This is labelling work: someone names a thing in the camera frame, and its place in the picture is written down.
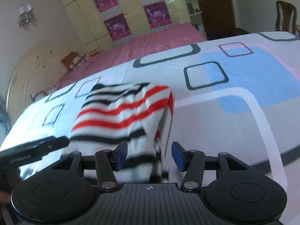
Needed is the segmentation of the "white patterned bed sheet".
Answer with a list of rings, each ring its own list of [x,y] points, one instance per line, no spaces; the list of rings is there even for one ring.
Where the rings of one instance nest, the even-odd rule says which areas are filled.
[[[69,135],[95,84],[150,82],[174,94],[169,142],[228,152],[287,192],[284,224],[299,224],[299,37],[287,32],[207,41],[130,60],[31,104],[1,148]]]

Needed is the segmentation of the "dark wooden chair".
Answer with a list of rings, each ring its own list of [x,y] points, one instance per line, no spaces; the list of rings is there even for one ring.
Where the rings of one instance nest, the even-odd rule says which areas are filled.
[[[276,31],[296,33],[297,9],[291,3],[276,1]]]

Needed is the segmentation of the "red white black striped sweater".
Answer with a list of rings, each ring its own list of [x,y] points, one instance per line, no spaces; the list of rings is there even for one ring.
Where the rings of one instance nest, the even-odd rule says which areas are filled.
[[[29,106],[26,119],[33,139],[66,136],[65,153],[93,155],[128,144],[119,182],[163,183],[169,180],[166,151],[174,96],[166,85],[154,83],[96,84],[74,97],[50,95]]]

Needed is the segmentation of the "orange striped pillow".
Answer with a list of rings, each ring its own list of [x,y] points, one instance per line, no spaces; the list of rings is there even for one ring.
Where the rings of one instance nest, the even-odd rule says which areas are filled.
[[[66,57],[61,59],[61,63],[68,69],[75,69],[82,61],[82,56],[78,52],[70,52]]]

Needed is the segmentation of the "floral pillow by headboard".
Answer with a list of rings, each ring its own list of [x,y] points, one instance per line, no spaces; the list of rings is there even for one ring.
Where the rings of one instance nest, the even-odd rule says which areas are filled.
[[[31,94],[31,99],[36,102],[39,101],[40,99],[46,97],[47,95],[50,95],[52,93],[54,93],[55,91],[59,90],[58,85],[54,85],[53,87],[46,89],[46,90],[42,90],[38,93],[33,93]]]

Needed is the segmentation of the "wall lamp with glass shades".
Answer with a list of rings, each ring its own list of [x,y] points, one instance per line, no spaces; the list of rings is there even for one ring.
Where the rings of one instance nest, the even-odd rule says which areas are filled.
[[[27,4],[26,6],[20,6],[18,9],[19,13],[19,22],[18,25],[19,27],[24,26],[28,22],[30,22],[32,19],[35,18],[34,15],[34,8],[32,7],[31,4]]]

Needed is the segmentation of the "cream wardrobe with posters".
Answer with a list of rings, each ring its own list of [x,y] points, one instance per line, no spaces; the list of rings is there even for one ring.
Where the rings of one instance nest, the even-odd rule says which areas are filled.
[[[190,22],[185,0],[61,0],[86,51]]]

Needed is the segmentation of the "dark brown wooden door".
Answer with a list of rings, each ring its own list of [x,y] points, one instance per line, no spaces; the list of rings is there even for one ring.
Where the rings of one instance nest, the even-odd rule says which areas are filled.
[[[236,21],[232,0],[198,0],[202,23],[209,40],[232,36]]]

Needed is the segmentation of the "cream open corner shelf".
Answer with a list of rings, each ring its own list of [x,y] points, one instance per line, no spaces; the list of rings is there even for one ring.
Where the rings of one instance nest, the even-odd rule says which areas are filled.
[[[207,39],[207,34],[204,30],[202,22],[202,9],[200,7],[199,0],[185,0],[191,24],[197,29],[202,36]]]

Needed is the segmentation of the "pink bed cover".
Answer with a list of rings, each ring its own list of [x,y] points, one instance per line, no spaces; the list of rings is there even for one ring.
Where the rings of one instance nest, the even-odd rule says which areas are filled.
[[[86,54],[85,62],[73,70],[68,70],[56,85],[63,88],[122,63],[204,41],[206,38],[190,23],[172,25],[167,29],[133,38],[123,46]]]

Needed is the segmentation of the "cream curved headboard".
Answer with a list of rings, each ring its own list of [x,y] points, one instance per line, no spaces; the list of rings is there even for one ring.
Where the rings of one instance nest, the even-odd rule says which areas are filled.
[[[12,124],[33,102],[30,95],[56,85],[67,68],[61,59],[79,49],[70,44],[47,44],[36,48],[19,63],[9,85],[6,109]]]

